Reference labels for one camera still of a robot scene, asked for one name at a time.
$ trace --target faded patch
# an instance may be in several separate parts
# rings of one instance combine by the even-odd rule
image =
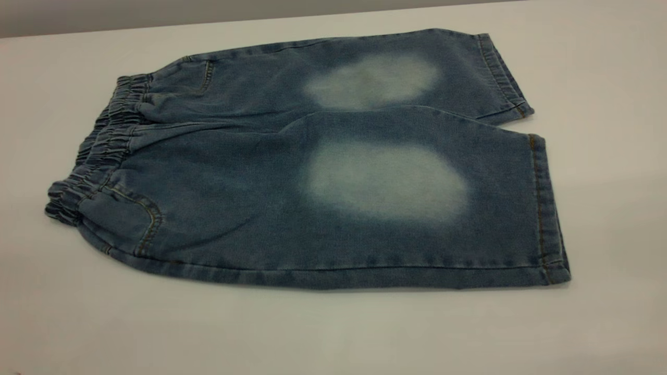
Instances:
[[[306,174],[305,191],[316,204],[379,220],[446,223],[468,202],[463,177],[419,145],[325,143]]]
[[[322,107],[363,110],[415,99],[431,89],[438,68],[415,55],[370,55],[311,78],[305,92]]]

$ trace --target background wall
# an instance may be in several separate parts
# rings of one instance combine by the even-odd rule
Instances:
[[[0,37],[508,0],[0,0]]]

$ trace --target denim fabric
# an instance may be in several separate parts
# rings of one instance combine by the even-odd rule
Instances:
[[[134,268],[296,288],[570,279],[544,140],[486,34],[260,45],[121,77],[47,215]]]

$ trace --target jeans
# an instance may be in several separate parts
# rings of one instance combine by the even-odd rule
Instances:
[[[544,139],[487,34],[192,55],[118,79],[46,213],[131,267],[230,284],[570,279]]]

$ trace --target white surface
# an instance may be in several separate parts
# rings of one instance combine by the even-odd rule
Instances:
[[[667,374],[667,14],[545,0],[0,40],[0,374]],[[547,139],[564,287],[307,292],[151,276],[43,215],[119,75],[182,55],[489,32]]]

